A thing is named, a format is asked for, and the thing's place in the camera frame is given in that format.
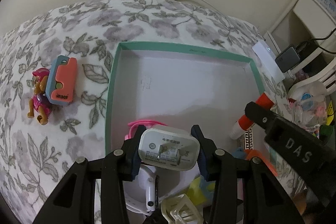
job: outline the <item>clear plastic container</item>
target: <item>clear plastic container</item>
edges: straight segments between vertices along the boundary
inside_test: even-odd
[[[327,103],[324,95],[296,101],[293,105],[293,121],[308,132],[314,132],[327,122]]]

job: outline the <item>screw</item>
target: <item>screw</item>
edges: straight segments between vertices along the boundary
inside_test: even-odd
[[[78,158],[76,158],[76,162],[78,163],[78,164],[82,164],[83,162],[85,162],[85,157],[78,157]]]
[[[116,149],[116,150],[113,151],[113,154],[115,156],[121,156],[123,153],[124,153],[124,151],[121,150],[121,149]]]
[[[258,157],[254,157],[254,158],[252,159],[252,161],[253,161],[255,164],[260,164],[260,163],[261,163],[261,159],[258,158]]]
[[[217,156],[223,156],[223,155],[225,154],[225,151],[224,151],[223,149],[217,149],[217,150],[215,151],[215,154],[216,154]]]

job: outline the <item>paw patrol toy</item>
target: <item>paw patrol toy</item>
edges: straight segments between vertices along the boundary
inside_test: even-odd
[[[31,82],[31,87],[34,89],[34,95],[32,99],[29,100],[28,118],[34,118],[34,110],[36,110],[40,113],[37,120],[43,126],[48,123],[48,117],[52,107],[47,97],[44,96],[48,75],[49,70],[46,68],[39,68],[38,70],[33,71],[33,76],[35,78]]]

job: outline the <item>orange object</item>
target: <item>orange object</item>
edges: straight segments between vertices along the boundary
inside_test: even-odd
[[[270,110],[271,107],[274,105],[266,92],[260,95],[260,97],[256,100],[256,104],[267,110]],[[248,130],[253,125],[253,122],[248,119],[245,114],[239,118],[238,123],[244,131]]]
[[[269,160],[267,160],[263,154],[258,151],[258,150],[254,150],[254,149],[245,149],[244,152],[247,154],[246,156],[246,160],[251,160],[254,157],[258,157],[260,158],[268,167],[268,169],[273,173],[273,175],[275,175],[276,177],[278,176],[278,172],[275,169],[275,167],[270,163]]]
[[[55,89],[51,93],[53,100],[61,100],[63,102],[72,102],[75,81],[77,76],[77,60],[76,58],[69,58],[68,63],[59,65],[55,75],[55,80],[62,83],[62,88]]]

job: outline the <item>yellow tag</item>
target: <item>yellow tag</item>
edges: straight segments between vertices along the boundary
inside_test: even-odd
[[[331,122],[332,122],[333,119],[334,119],[334,115],[333,115],[333,113],[334,113],[333,104],[330,102],[330,103],[329,103],[329,106],[328,106],[328,109],[327,109],[327,114],[328,114],[328,115],[331,115],[331,116],[328,116],[328,117],[327,117],[327,123],[326,123],[327,126],[330,125]]]

